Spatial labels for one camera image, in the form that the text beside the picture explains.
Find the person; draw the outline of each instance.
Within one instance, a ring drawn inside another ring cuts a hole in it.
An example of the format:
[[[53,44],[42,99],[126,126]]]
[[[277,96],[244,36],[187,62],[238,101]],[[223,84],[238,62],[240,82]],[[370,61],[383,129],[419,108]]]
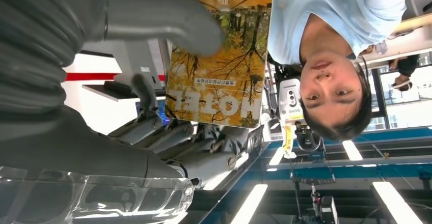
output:
[[[301,105],[319,135],[352,139],[371,118],[371,92],[358,54],[401,22],[405,0],[273,0],[268,51],[302,64]]]
[[[398,89],[401,92],[408,91],[413,87],[410,80],[418,66],[419,55],[411,55],[404,58],[398,58],[390,62],[390,70],[398,70],[399,76],[395,78],[392,88]]]

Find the ceiling light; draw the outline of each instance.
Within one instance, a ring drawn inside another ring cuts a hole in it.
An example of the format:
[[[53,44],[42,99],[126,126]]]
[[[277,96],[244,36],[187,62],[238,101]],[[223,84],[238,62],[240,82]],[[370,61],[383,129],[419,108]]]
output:
[[[215,189],[229,174],[230,174],[230,171],[227,171],[227,172],[223,172],[222,174],[219,174],[219,175],[213,177],[210,181],[208,181],[204,185],[203,190]]]
[[[363,159],[362,155],[360,154],[359,150],[357,150],[356,145],[354,145],[353,141],[343,141],[342,145],[345,148],[349,160],[357,161]]]
[[[267,184],[255,185],[243,205],[240,207],[240,210],[235,215],[231,224],[248,224],[251,221],[259,202],[267,190],[267,187]]]
[[[390,182],[374,182],[372,185],[397,224],[423,224]]]
[[[269,165],[279,165],[281,159],[284,155],[284,149],[282,147],[276,150],[276,153],[273,155],[273,158],[268,163]]]
[[[246,152],[243,152],[241,154],[241,157],[235,162],[234,169],[238,169],[240,166],[242,166],[247,160],[249,159],[249,154]]]

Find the woman's nose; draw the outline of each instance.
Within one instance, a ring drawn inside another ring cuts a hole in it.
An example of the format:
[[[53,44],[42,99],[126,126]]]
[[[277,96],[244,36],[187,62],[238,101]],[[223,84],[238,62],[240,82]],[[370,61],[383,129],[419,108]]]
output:
[[[315,81],[323,82],[332,79],[332,75],[330,73],[322,73],[315,77]]]

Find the yellow leaves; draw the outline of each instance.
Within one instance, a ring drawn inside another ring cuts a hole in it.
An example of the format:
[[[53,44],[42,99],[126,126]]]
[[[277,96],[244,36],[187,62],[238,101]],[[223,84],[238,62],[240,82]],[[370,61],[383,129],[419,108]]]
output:
[[[218,11],[217,0],[200,1],[226,31],[227,39],[223,49],[212,57],[196,57],[175,48],[167,93],[179,92],[180,97],[178,102],[167,96],[166,114],[182,120],[254,127],[257,120],[243,118],[241,110],[244,101],[261,101],[263,81],[256,78],[264,76],[270,12],[265,6],[272,0],[247,0],[232,12]],[[230,5],[242,1],[230,0]],[[196,83],[198,79],[211,83]],[[199,101],[192,101],[197,95]]]

